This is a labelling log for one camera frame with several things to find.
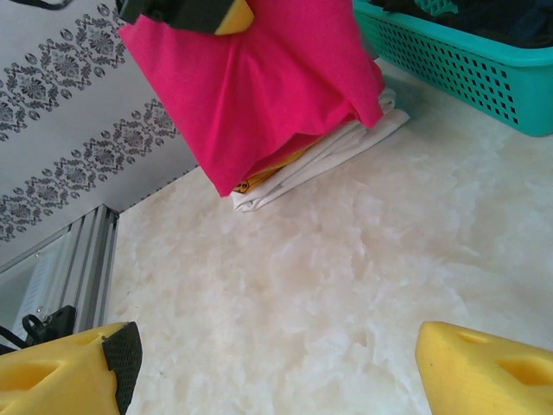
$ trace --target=white marble surface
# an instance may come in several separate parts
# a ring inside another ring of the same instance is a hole
[[[122,215],[130,415],[429,414],[419,326],[553,349],[553,138],[383,64],[412,120],[251,214],[198,169]]]

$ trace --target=dark clothing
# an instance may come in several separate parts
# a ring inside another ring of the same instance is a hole
[[[518,48],[553,46],[553,0],[452,0],[458,13],[432,16],[414,0],[372,0],[404,13]]]

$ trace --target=folded clothes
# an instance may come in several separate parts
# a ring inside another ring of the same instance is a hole
[[[373,128],[367,129],[358,121],[347,123],[326,135],[298,160],[278,170],[252,191],[232,193],[234,209],[242,212],[257,210],[390,136],[409,120],[405,112],[393,109],[394,99],[395,94],[391,90],[383,93],[381,103],[386,115]]]
[[[396,93],[394,93],[391,89],[386,88],[380,95],[378,102],[380,104],[380,108],[382,109],[383,113],[386,114],[387,112],[393,109],[396,103]],[[248,179],[242,181],[238,186],[234,188],[234,191],[242,194],[251,192],[254,188],[259,186],[261,183],[269,180],[278,170],[282,169],[288,164],[292,164],[293,162],[295,162],[312,145],[314,144],[310,144],[306,148],[298,150],[297,152],[284,158],[278,163],[273,164],[269,168],[262,170],[259,173],[256,173],[254,176],[251,176]]]
[[[355,119],[383,116],[384,80],[352,0],[248,0],[244,32],[171,29],[145,16],[120,30],[220,195]]]

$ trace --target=wall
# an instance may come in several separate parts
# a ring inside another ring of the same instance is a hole
[[[195,161],[117,35],[114,3],[0,2],[0,265]]]

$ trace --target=pink cloth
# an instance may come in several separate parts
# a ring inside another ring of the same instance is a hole
[[[383,115],[352,0],[248,3],[256,20],[238,35],[144,16],[119,32],[220,195],[345,122]]]

